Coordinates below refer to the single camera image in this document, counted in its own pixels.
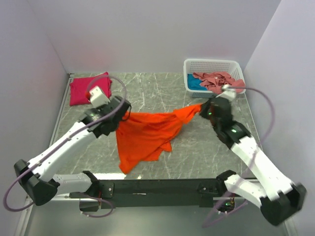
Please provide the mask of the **orange t shirt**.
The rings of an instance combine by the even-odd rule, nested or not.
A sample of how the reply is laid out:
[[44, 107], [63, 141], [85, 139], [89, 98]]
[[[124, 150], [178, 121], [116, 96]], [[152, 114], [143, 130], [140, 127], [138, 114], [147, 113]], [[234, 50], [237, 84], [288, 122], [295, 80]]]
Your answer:
[[201, 104], [169, 113], [125, 114], [116, 130], [119, 168], [124, 174], [143, 161], [157, 161], [163, 151], [171, 152], [171, 141], [201, 111]]

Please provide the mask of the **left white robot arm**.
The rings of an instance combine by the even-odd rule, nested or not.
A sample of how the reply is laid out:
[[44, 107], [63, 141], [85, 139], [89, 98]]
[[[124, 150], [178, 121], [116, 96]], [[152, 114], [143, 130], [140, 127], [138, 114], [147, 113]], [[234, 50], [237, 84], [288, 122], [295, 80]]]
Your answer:
[[108, 103], [86, 110], [70, 130], [42, 154], [29, 161], [16, 162], [16, 175], [22, 176], [19, 184], [33, 203], [41, 206], [56, 195], [72, 192], [94, 197], [98, 193], [98, 179], [91, 172], [58, 175], [57, 171], [80, 149], [116, 131], [130, 109], [129, 101], [114, 96]]

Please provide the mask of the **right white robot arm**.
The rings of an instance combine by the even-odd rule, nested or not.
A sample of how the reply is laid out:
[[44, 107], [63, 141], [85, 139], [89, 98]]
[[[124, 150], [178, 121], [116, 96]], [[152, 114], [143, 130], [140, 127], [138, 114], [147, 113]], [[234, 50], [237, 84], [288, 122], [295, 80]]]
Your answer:
[[217, 137], [236, 154], [259, 181], [254, 184], [228, 170], [217, 176], [216, 191], [221, 196], [234, 193], [256, 205], [264, 218], [278, 226], [299, 212], [307, 190], [286, 177], [258, 146], [244, 125], [235, 121], [231, 103], [222, 97], [201, 105], [200, 116], [209, 120]]

